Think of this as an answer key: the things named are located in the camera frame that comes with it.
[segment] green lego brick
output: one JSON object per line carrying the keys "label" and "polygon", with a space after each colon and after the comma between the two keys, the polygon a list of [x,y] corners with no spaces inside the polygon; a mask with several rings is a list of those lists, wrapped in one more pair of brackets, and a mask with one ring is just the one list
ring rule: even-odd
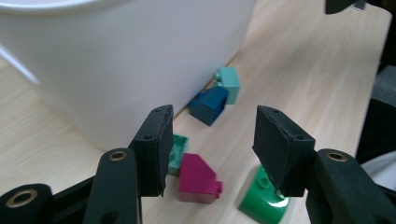
{"label": "green lego brick", "polygon": [[174,145],[169,157],[168,174],[178,175],[183,153],[187,151],[189,137],[174,133]]}
{"label": "green lego brick", "polygon": [[216,85],[226,89],[229,94],[226,105],[234,105],[238,96],[241,83],[234,67],[221,67],[215,74]]}
{"label": "green lego brick", "polygon": [[275,193],[275,188],[262,168],[258,169],[238,209],[264,224],[279,223],[289,205],[289,198]]}

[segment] dark blue block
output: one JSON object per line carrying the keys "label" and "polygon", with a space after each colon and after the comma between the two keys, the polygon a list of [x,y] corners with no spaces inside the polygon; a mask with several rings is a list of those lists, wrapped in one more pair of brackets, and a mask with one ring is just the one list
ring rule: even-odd
{"label": "dark blue block", "polygon": [[222,87],[200,92],[189,103],[190,114],[210,126],[224,110],[227,97],[228,91]]}

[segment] magenta block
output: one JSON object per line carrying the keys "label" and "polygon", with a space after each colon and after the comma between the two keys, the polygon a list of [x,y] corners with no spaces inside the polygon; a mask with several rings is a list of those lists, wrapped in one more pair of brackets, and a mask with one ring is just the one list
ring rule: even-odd
{"label": "magenta block", "polygon": [[184,153],[179,178],[182,202],[213,203],[222,192],[222,182],[198,154]]}

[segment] white bucket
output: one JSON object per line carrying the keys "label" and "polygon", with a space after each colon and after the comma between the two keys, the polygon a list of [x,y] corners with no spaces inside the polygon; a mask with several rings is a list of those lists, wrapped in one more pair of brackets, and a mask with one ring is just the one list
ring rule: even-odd
{"label": "white bucket", "polygon": [[0,0],[0,54],[97,146],[127,147],[243,43],[255,0]]}

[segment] lego brick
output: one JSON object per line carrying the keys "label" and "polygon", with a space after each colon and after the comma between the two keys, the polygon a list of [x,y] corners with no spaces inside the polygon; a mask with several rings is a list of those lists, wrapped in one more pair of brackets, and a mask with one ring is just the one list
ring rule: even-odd
{"label": "lego brick", "polygon": [[198,154],[184,153],[178,190],[182,202],[213,203],[222,192],[222,182]]}
{"label": "lego brick", "polygon": [[180,134],[174,134],[174,145],[169,158],[168,174],[179,175],[183,153],[187,151],[189,138]]}
{"label": "lego brick", "polygon": [[275,192],[268,174],[261,166],[238,209],[259,223],[279,223],[289,205],[289,198]]}
{"label": "lego brick", "polygon": [[189,103],[190,114],[207,126],[211,126],[224,110],[228,91],[222,87],[213,87],[198,93]]}
{"label": "lego brick", "polygon": [[221,67],[215,74],[216,86],[226,89],[229,94],[226,105],[234,105],[238,97],[241,82],[234,67]]}

